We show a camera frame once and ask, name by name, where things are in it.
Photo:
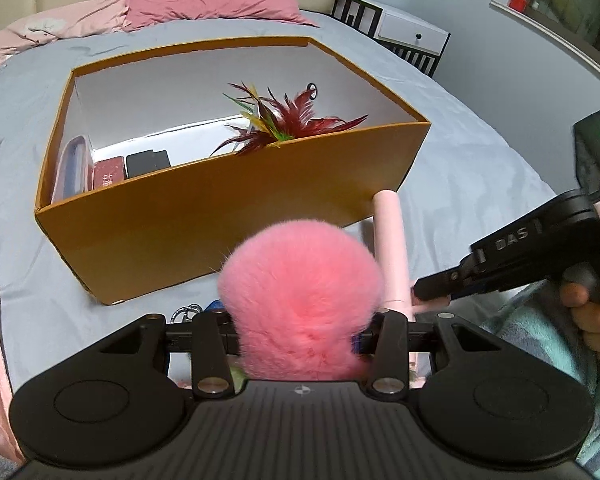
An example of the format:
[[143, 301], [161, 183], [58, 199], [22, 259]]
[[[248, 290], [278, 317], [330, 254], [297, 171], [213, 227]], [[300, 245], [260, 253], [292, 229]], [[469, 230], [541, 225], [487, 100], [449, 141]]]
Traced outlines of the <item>light pink duvet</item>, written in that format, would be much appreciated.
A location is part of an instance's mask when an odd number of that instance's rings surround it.
[[85, 0], [20, 18], [0, 30], [0, 65], [58, 40], [120, 32], [127, 13], [126, 0]]

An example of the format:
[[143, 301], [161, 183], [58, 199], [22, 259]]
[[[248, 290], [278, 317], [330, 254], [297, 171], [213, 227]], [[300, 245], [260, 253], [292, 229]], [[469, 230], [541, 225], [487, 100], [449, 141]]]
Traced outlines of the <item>white black bedside cabinet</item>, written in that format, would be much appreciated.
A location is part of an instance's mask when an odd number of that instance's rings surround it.
[[432, 78], [451, 35], [413, 14], [372, 0], [335, 0], [330, 16]]

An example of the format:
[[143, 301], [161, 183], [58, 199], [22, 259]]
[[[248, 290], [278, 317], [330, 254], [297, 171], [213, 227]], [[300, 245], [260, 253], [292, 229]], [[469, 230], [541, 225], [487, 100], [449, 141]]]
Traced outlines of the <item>clear blue plastic case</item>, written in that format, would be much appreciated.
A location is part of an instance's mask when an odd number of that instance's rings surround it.
[[56, 171], [52, 204], [93, 188], [94, 162], [91, 141], [75, 136], [62, 150]]

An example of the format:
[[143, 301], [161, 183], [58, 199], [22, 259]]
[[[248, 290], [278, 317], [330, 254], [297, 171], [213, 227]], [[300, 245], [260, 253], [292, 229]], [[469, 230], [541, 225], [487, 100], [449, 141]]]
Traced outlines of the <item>pink cylindrical tube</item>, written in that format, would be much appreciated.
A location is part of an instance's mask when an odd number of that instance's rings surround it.
[[415, 321], [400, 198], [382, 190], [373, 197], [374, 251], [384, 276], [382, 306]]

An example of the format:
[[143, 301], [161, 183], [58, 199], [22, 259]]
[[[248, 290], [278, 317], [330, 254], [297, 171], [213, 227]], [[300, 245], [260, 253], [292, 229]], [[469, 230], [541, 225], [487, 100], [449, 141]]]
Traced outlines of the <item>pink fluffy pompom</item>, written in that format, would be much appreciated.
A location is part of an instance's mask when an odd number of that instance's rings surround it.
[[332, 224], [294, 220], [245, 240], [218, 276], [239, 363], [266, 380], [363, 378], [353, 339], [381, 304], [384, 279], [361, 242]]

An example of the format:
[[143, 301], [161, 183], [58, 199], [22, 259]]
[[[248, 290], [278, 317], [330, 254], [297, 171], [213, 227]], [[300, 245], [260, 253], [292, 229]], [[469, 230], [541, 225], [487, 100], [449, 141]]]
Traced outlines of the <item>orange cardboard storage box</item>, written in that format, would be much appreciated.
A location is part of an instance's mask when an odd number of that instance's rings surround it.
[[[223, 142], [236, 84], [296, 94], [310, 89], [323, 116], [356, 128], [290, 140], [252, 154]], [[220, 134], [212, 134], [218, 127]], [[405, 180], [429, 120], [396, 92], [311, 37], [202, 40], [104, 58], [72, 70], [43, 158], [35, 220], [81, 285], [118, 304], [214, 272], [269, 224], [367, 218], [373, 195]], [[162, 151], [169, 166], [59, 194], [60, 152], [78, 136], [111, 150]]]

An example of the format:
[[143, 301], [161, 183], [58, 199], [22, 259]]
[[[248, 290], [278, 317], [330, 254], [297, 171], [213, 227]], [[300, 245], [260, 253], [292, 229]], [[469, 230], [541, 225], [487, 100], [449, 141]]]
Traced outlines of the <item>black flat box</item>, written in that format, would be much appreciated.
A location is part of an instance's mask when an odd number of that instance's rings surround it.
[[169, 155], [165, 150], [147, 150], [129, 154], [125, 157], [125, 171], [128, 179], [170, 167]]

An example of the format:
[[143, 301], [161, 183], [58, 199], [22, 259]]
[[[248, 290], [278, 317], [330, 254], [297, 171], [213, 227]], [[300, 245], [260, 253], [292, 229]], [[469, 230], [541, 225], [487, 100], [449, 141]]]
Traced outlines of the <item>red feather toy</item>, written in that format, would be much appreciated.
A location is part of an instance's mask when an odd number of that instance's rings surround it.
[[242, 92], [242, 96], [234, 98], [226, 93], [224, 96], [242, 109], [240, 114], [248, 125], [229, 125], [228, 128], [235, 135], [222, 142], [212, 155], [229, 145], [239, 145], [237, 153], [245, 155], [272, 144], [340, 133], [362, 125], [367, 119], [367, 115], [350, 120], [337, 116], [316, 117], [313, 103], [318, 88], [314, 82], [309, 82], [293, 99], [285, 94], [281, 100], [274, 96], [271, 89], [265, 96], [252, 84], [231, 82], [230, 86]]

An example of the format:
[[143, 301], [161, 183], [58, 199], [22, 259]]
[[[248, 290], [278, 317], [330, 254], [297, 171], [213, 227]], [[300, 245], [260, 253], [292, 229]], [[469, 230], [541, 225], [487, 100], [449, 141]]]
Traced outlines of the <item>teal grey striped fleece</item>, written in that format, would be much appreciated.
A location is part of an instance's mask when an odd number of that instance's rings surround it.
[[577, 379], [592, 396], [595, 416], [577, 462], [600, 479], [600, 360], [586, 348], [556, 286], [533, 284], [509, 299], [483, 322], [487, 332], [521, 348]]

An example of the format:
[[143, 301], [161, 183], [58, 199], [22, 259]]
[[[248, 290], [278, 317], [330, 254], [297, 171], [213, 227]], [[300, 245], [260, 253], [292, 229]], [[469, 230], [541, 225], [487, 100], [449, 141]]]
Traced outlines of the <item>grey bed sheet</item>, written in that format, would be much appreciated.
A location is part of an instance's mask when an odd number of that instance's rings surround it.
[[[207, 275], [102, 306], [38, 228], [38, 175], [70, 70], [163, 44], [296, 32], [294, 25], [266, 21], [171, 22], [139, 32], [60, 40], [0, 66], [0, 327], [14, 387], [145, 313], [171, 315], [189, 304], [206, 306], [216, 296], [216, 278]], [[440, 84], [327, 16], [313, 14], [308, 33], [430, 120], [399, 191], [413, 278], [455, 266], [473, 242], [552, 197], [528, 162]]]

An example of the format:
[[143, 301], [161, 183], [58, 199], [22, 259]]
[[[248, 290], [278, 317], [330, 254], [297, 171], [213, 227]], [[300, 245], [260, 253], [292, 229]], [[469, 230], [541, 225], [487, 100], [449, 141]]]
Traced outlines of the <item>metal keychain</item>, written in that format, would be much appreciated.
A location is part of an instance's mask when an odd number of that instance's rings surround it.
[[178, 307], [170, 317], [171, 324], [189, 323], [193, 318], [204, 310], [200, 304], [188, 304], [187, 306]]

